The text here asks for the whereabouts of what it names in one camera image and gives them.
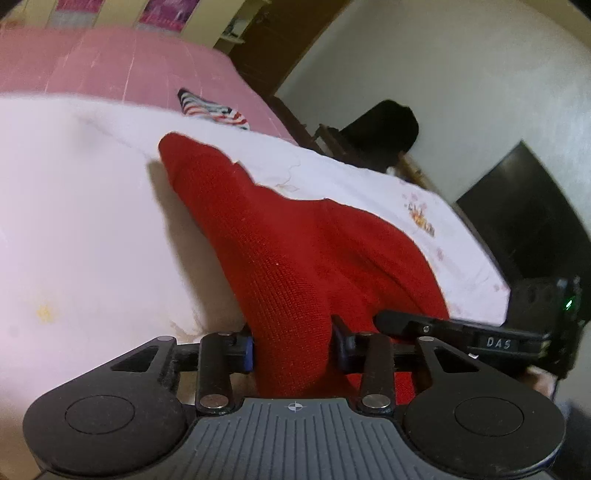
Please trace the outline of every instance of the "brown door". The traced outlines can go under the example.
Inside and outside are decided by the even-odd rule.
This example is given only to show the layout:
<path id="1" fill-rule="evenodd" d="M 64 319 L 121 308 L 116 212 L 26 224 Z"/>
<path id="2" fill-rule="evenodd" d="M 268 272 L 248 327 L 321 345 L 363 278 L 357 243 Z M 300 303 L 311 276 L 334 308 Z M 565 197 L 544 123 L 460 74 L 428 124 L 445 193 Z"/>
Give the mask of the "brown door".
<path id="1" fill-rule="evenodd" d="M 349 0 L 269 0 L 230 58 L 263 98 L 273 95 L 316 38 Z"/>

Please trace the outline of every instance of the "striped cloth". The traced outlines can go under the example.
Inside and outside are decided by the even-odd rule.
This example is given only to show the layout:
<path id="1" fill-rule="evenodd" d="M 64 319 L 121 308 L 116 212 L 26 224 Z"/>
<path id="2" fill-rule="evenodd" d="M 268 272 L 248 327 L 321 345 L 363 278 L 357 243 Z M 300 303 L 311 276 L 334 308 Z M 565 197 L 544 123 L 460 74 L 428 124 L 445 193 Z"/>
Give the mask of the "striped cloth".
<path id="1" fill-rule="evenodd" d="M 185 115 L 198 116 L 205 120 L 231 125 L 242 130 L 251 129 L 244 115 L 231 107 L 201 98 L 199 95 L 195 95 L 184 88 L 178 91 L 178 99 L 181 102 L 181 107 Z"/>

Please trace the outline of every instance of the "yellow stain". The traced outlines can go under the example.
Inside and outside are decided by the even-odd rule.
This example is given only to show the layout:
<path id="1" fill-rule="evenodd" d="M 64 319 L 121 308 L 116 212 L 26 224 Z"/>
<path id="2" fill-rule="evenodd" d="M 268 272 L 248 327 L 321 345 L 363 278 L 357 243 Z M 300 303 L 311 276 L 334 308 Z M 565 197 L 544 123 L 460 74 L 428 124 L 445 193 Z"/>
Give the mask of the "yellow stain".
<path id="1" fill-rule="evenodd" d="M 37 309 L 37 316 L 41 319 L 42 323 L 53 323 L 54 321 L 53 314 L 48 305 L 41 305 Z"/>

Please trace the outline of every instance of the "pink bed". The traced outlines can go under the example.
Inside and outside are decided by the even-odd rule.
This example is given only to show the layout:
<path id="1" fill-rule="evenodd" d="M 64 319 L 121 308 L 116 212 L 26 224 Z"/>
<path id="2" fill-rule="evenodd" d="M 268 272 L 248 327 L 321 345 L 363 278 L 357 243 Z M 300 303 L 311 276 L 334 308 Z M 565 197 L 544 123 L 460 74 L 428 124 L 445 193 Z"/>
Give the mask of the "pink bed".
<path id="1" fill-rule="evenodd" d="M 180 111 L 181 87 L 238 109 L 254 131 L 294 143 L 217 50 L 131 29 L 0 30 L 0 93 L 79 93 Z"/>

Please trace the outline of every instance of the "red knit sweater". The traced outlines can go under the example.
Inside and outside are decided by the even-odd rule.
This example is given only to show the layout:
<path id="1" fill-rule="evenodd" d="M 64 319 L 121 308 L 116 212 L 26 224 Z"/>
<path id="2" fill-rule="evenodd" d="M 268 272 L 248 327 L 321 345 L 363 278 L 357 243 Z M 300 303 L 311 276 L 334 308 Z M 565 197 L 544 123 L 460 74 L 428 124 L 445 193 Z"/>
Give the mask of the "red knit sweater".
<path id="1" fill-rule="evenodd" d="M 217 253 L 256 343 L 264 397 L 352 393 L 329 362 L 331 314 L 374 330 L 383 309 L 448 318 L 427 261 L 404 233 L 332 200 L 290 200 L 254 185 L 214 147 L 160 142 L 170 183 Z M 397 376 L 397 403 L 412 397 Z"/>

